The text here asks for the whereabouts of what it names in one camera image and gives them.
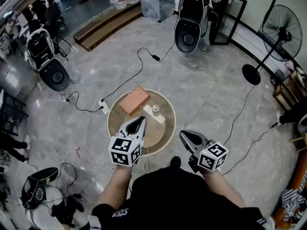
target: round table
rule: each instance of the round table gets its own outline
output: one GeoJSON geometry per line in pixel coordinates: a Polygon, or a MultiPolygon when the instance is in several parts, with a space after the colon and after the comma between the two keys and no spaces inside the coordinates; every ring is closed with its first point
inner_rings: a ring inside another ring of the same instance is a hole
{"type": "Polygon", "coordinates": [[[110,137],[115,136],[120,126],[128,120],[144,116],[146,118],[146,130],[143,138],[144,145],[142,148],[142,156],[149,156],[157,153],[168,145],[172,139],[176,129],[176,115],[171,103],[160,93],[152,90],[146,90],[150,95],[150,99],[142,105],[132,116],[128,115],[119,103],[127,94],[119,97],[112,105],[107,119],[107,130],[110,137]],[[148,112],[148,106],[158,106],[160,110],[154,115],[148,112]]]}

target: black standing fan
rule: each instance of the black standing fan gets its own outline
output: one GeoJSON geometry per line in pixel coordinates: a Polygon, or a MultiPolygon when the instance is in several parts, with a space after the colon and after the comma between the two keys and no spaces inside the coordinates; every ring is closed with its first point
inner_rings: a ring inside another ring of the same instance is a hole
{"type": "Polygon", "coordinates": [[[269,52],[267,56],[257,68],[249,64],[242,68],[244,77],[253,85],[260,83],[257,70],[270,55],[278,61],[289,61],[298,54],[302,45],[302,28],[292,10],[283,5],[275,5],[262,24],[262,39],[269,52]]]}

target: wooden step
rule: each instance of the wooden step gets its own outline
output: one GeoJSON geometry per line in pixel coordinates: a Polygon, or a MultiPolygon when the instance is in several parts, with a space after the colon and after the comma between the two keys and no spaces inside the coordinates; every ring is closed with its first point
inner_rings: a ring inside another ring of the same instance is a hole
{"type": "Polygon", "coordinates": [[[112,9],[108,13],[99,16],[96,20],[90,22],[80,31],[78,31],[73,38],[75,39],[76,43],[80,44],[86,38],[91,36],[93,33],[98,31],[101,27],[108,24],[110,21],[122,16],[123,14],[127,13],[128,11],[140,7],[141,3],[129,4],[126,8],[122,10],[112,9]]]}
{"type": "Polygon", "coordinates": [[[93,50],[101,42],[105,41],[112,34],[123,28],[125,25],[141,17],[142,9],[140,6],[122,14],[114,20],[111,20],[108,24],[105,24],[102,28],[94,32],[88,38],[86,38],[81,45],[88,51],[93,50]]]}

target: black t-shirt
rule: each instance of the black t-shirt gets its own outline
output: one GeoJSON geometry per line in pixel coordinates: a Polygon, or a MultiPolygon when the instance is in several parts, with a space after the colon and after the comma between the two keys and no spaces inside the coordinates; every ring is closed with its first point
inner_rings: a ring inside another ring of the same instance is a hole
{"type": "MultiPolygon", "coordinates": [[[[164,168],[136,179],[130,199],[115,210],[101,204],[92,211],[101,226],[145,228],[178,225],[201,229],[263,229],[257,208],[239,208],[209,190],[204,179],[182,169],[164,168]]],[[[82,229],[89,229],[89,224],[82,229]]]]}

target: cardboard box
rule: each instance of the cardboard box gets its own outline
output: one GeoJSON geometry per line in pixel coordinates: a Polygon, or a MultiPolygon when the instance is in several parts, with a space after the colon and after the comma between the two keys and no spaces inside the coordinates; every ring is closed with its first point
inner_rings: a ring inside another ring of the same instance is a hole
{"type": "Polygon", "coordinates": [[[130,116],[136,113],[150,99],[150,95],[140,86],[128,94],[119,105],[130,116]]]}

